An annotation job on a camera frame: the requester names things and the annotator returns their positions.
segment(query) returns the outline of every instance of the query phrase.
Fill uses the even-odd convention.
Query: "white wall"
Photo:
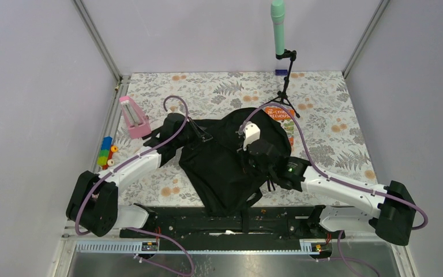
[[[411,236],[420,276],[443,276],[443,1],[391,1],[348,86],[379,181],[430,217]]]
[[[0,276],[45,276],[114,80],[71,1],[0,1]]]
[[[273,71],[271,2],[84,0],[123,74]],[[286,0],[294,69],[343,70],[379,2]]]

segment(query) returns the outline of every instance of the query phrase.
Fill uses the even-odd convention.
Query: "blue block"
[[[288,75],[288,70],[286,70],[286,69],[276,69],[275,73],[276,73],[276,76],[286,76],[286,75]]]
[[[111,145],[113,144],[113,138],[112,137],[105,137],[103,138],[103,143],[101,144],[101,150],[110,149]]]

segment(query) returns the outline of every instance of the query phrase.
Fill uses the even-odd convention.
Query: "green block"
[[[97,159],[97,165],[98,166],[104,166],[108,162],[108,157],[99,157]]]
[[[110,155],[110,150],[108,149],[108,150],[101,150],[101,151],[99,151],[99,155],[97,156],[98,158],[99,157],[108,157]]]

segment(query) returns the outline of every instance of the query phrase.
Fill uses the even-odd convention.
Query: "pink object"
[[[121,104],[121,112],[123,113],[126,127],[132,139],[139,139],[152,133],[148,117],[132,98],[129,96],[120,97],[119,103]]]

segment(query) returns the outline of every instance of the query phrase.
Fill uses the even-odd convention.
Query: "floral mat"
[[[258,107],[274,98],[283,88],[283,82],[283,78],[273,72],[136,73],[132,75],[127,94],[145,111],[152,129],[155,129],[166,117],[162,102],[169,95],[182,97],[194,119],[219,119],[235,109]],[[375,183],[376,176],[342,73],[292,73],[287,93],[301,115],[298,123],[303,127],[310,154],[318,165],[330,172]],[[183,109],[177,100],[171,100],[167,105],[171,110]],[[284,124],[292,127],[287,120]],[[305,158],[298,132],[291,132],[291,135],[294,136],[292,155]],[[113,155],[116,163],[142,146],[141,139],[130,138],[123,118],[118,125],[115,145],[119,147]],[[120,196],[120,202],[202,206],[178,164],[180,155],[178,150],[177,156],[162,168],[136,181]],[[261,190],[263,197],[256,206],[345,205],[323,195],[280,187],[269,192],[265,184]]]

